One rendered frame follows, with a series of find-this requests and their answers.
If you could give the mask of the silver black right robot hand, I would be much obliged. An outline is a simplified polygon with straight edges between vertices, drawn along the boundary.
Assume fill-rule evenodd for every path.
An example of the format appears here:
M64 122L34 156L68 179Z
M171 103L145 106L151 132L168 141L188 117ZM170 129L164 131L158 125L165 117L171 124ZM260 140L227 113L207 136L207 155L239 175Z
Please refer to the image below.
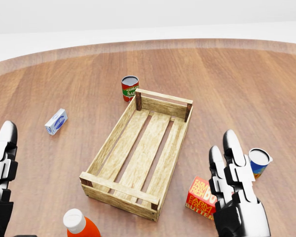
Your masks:
M214 222L219 237L270 237L265 209L253 190L256 180L248 154L231 129L223 135L223 151L209 150L211 193L217 197Z

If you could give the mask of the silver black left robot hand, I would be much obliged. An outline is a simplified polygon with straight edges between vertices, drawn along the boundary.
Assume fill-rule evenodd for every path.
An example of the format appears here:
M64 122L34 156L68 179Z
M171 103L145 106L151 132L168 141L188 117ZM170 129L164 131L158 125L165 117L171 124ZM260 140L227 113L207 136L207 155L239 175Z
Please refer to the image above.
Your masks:
M4 237L13 210L8 183L15 179L18 167L15 161L17 137L16 125L5 121L0 129L0 237Z

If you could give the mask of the red butter box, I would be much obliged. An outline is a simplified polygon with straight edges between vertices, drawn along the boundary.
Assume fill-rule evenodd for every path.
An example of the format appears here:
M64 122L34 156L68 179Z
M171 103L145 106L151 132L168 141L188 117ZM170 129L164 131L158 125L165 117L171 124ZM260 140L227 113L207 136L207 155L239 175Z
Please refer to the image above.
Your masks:
M185 206L213 221L216 202L217 197L211 193L209 182L196 176L188 190Z

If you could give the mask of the blue and yellow tin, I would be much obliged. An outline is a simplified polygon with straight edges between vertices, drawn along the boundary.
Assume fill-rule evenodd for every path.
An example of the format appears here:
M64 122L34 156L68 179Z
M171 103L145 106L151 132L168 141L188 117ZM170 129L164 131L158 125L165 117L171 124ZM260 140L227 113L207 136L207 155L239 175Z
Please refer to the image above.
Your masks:
M273 158L269 155L269 153L260 148L250 149L248 157L255 179L258 179L266 167L273 161Z

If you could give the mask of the red tomato sauce tin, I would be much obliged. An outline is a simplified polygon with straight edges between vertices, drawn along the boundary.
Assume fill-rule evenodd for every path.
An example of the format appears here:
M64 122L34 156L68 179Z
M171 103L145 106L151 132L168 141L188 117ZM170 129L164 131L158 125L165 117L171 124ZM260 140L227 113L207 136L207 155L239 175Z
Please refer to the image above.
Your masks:
M130 102L135 96L135 90L139 87L139 80L136 76L125 76L121 80L123 99Z

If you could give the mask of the wooden slat tray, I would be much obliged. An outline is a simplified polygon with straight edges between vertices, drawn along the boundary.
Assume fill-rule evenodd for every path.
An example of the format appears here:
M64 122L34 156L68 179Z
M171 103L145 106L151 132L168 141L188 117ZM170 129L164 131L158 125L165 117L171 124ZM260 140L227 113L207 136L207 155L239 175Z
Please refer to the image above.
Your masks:
M85 172L84 193L157 221L193 110L193 101L136 89Z

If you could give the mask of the white and blue small box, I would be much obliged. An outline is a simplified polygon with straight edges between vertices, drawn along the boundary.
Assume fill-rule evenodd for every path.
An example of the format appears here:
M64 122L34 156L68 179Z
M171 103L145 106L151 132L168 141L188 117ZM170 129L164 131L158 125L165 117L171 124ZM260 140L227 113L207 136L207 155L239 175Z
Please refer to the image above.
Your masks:
M59 109L57 113L45 124L45 128L50 135L54 135L67 121L68 116L65 109Z

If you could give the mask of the orange bottle with white cap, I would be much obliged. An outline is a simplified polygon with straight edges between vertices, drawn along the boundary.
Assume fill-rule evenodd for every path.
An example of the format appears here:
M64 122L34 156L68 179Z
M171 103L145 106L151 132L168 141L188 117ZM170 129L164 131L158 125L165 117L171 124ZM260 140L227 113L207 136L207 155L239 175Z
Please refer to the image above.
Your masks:
M77 208L65 213L63 224L67 229L67 237L101 237L97 226Z

